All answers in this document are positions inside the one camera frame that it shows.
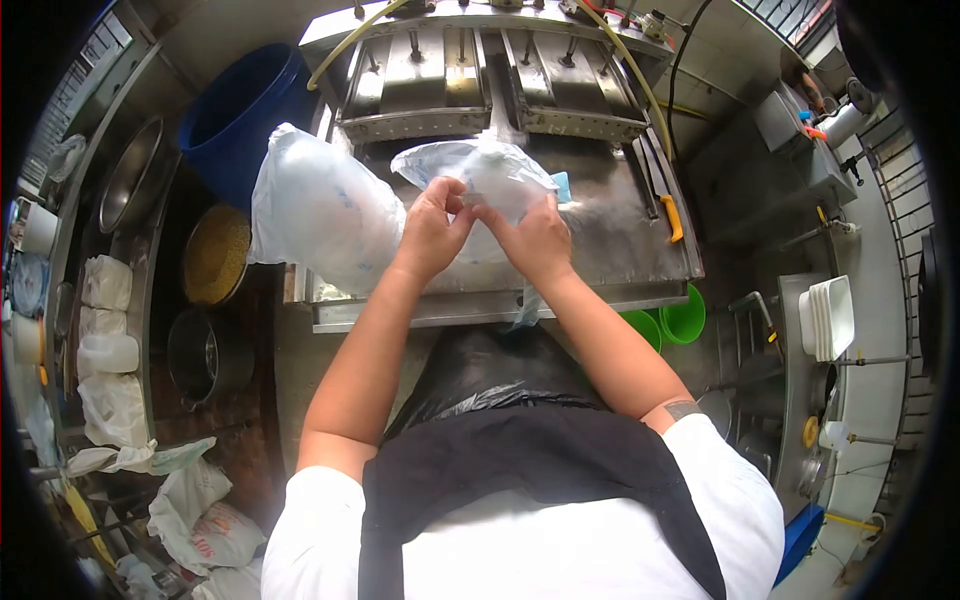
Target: woman's right hand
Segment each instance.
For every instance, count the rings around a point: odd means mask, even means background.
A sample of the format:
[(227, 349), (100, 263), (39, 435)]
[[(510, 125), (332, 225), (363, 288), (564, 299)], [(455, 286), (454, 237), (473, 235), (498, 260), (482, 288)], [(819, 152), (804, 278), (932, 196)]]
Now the woman's right hand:
[(474, 206), (473, 214), (490, 229), (510, 262), (534, 287), (542, 289), (542, 285), (573, 273), (570, 229), (560, 218), (553, 194), (530, 206), (516, 227), (487, 204)]

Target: forearm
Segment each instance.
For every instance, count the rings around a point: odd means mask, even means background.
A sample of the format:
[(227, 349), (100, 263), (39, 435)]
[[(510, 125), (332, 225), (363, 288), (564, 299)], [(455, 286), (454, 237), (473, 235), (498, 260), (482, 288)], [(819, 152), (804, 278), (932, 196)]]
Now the forearm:
[(542, 285), (540, 294), (577, 349), (590, 381), (614, 411), (640, 419), (665, 401), (692, 399), (643, 336), (576, 273)]
[(379, 443), (423, 285), (415, 276), (387, 269), (317, 388), (304, 431)]

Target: yellow grains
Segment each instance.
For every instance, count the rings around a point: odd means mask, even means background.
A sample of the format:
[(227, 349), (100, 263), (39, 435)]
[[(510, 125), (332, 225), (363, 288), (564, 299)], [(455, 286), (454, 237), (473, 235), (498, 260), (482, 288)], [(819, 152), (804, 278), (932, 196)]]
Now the yellow grains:
[(207, 305), (223, 300), (243, 274), (250, 237), (242, 212), (226, 204), (210, 208), (183, 253), (187, 299)]

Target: yellow knife handle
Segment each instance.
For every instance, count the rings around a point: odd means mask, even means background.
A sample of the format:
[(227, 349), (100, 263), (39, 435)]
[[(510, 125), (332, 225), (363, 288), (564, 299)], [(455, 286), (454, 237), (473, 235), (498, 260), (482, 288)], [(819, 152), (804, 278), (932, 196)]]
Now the yellow knife handle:
[(673, 196), (660, 196), (660, 201), (666, 207), (666, 217), (670, 220), (670, 227), (673, 228), (671, 242), (679, 242), (684, 239), (684, 226), (680, 222), (680, 213), (677, 212), (677, 205), (673, 203)]

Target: window bars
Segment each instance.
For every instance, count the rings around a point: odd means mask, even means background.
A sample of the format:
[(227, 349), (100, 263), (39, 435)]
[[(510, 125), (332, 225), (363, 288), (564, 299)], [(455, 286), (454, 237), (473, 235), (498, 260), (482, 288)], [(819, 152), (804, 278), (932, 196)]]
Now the window bars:
[(53, 96), (40, 115), (34, 137), (27, 148), (27, 156), (20, 177), (39, 188), (47, 173), (47, 162), (55, 146), (63, 141), (79, 103), (93, 91), (96, 81), (90, 78), (94, 67), (102, 60), (115, 57), (132, 41), (130, 34), (113, 14), (106, 12), (93, 28), (80, 54), (70, 63)]
[(833, 21), (833, 0), (734, 0), (752, 12), (790, 46), (797, 48), (812, 32)]
[(916, 448), (926, 434), (933, 401), (932, 383), (922, 373), (918, 319), (921, 243), (924, 233), (933, 227), (933, 211), (923, 158), (913, 133), (896, 109), (860, 134), (859, 139), (874, 170), (897, 244), (906, 351), (911, 357), (904, 376), (898, 443), (876, 504), (878, 512), (892, 515), (909, 486)]

